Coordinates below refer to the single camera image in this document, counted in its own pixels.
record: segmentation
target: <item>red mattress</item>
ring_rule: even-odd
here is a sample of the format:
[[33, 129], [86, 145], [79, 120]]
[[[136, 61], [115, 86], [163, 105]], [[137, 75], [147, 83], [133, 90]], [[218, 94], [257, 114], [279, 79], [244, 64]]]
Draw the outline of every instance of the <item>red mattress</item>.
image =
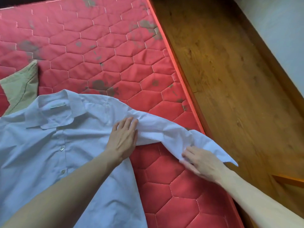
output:
[[[51, 0], [0, 10], [0, 79], [37, 59], [39, 94], [109, 95], [204, 133], [149, 0]], [[9, 103], [0, 89], [0, 115]], [[243, 227], [231, 197], [161, 143], [131, 156], [149, 227]]]

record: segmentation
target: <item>brown floor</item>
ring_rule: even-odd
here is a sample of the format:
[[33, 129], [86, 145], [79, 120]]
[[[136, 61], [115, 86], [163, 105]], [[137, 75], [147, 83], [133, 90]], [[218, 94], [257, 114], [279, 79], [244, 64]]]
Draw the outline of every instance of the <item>brown floor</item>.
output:
[[304, 216], [304, 120], [220, 0], [152, 0], [215, 141], [242, 178]]

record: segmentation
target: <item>red quilted fabric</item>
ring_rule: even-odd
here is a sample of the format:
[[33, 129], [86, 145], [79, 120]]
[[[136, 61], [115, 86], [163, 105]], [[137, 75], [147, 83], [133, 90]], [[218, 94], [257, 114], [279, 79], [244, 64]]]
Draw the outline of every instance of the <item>red quilted fabric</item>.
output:
[[[52, 0], [0, 11], [0, 79], [37, 59], [39, 94], [113, 96], [199, 130], [146, 0]], [[0, 115], [9, 106], [0, 88]], [[220, 187], [160, 144], [131, 156], [149, 227], [242, 227]]]

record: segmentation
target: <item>white shirt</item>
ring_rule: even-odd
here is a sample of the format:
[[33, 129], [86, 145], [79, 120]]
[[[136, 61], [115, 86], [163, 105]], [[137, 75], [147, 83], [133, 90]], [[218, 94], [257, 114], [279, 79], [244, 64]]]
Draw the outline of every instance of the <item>white shirt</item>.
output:
[[[162, 142], [178, 159], [190, 145], [237, 163], [196, 130], [131, 109], [119, 100], [62, 90], [0, 118], [0, 226], [37, 194], [104, 151], [112, 126], [139, 119], [137, 145]], [[134, 172], [126, 159], [105, 180], [75, 227], [147, 227]]]

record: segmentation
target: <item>person's left arm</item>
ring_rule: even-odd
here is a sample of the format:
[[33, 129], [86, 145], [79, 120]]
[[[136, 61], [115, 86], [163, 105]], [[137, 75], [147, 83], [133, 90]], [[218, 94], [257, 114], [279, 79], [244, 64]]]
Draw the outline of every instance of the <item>person's left arm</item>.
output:
[[116, 123], [104, 152], [38, 194], [2, 228], [72, 228], [113, 169], [134, 151], [138, 120], [132, 120]]

